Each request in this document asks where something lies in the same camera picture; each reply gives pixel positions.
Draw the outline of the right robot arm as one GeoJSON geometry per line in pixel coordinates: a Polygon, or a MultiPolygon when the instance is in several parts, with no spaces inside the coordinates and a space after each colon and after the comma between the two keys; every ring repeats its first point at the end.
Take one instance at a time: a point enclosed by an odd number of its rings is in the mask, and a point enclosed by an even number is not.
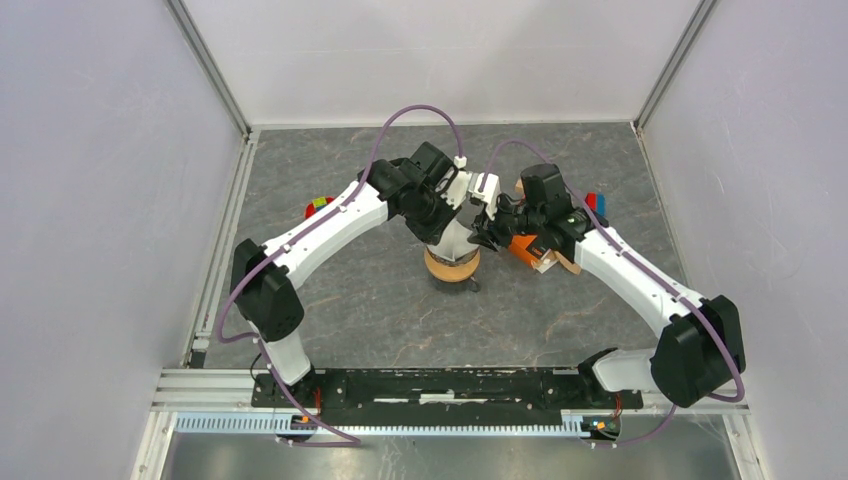
{"type": "Polygon", "coordinates": [[[602,408],[625,390],[659,392],[680,408],[703,398],[743,400],[744,344],[731,300],[709,299],[656,268],[584,200],[572,197],[555,165],[526,168],[521,183],[523,196],[514,199],[495,175],[473,175],[468,195],[482,210],[472,242],[496,249],[516,235],[537,236],[614,291],[657,338],[651,349],[612,349],[588,359],[590,373],[577,382],[585,405],[602,408]]]}

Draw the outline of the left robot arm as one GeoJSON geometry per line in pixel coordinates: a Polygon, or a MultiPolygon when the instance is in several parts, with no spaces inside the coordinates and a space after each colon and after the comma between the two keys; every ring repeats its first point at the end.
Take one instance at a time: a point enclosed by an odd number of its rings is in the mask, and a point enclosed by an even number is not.
{"type": "Polygon", "coordinates": [[[299,288],[354,239],[396,216],[421,242],[437,244],[456,215],[450,187],[464,172],[464,156],[449,157],[429,142],[409,157],[373,160],[328,206],[263,244],[248,239],[234,251],[229,304],[279,376],[275,392],[290,407],[314,394],[312,364],[300,339],[305,308],[299,288]]]}

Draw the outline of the white paper coffee filter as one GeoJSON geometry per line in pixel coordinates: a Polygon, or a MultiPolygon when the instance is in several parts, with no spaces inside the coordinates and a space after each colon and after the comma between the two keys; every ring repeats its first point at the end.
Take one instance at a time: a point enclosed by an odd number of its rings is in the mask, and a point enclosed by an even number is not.
{"type": "Polygon", "coordinates": [[[427,253],[437,262],[456,266],[468,263],[480,247],[469,241],[473,232],[462,225],[457,219],[452,219],[441,234],[435,245],[427,245],[427,253]]]}

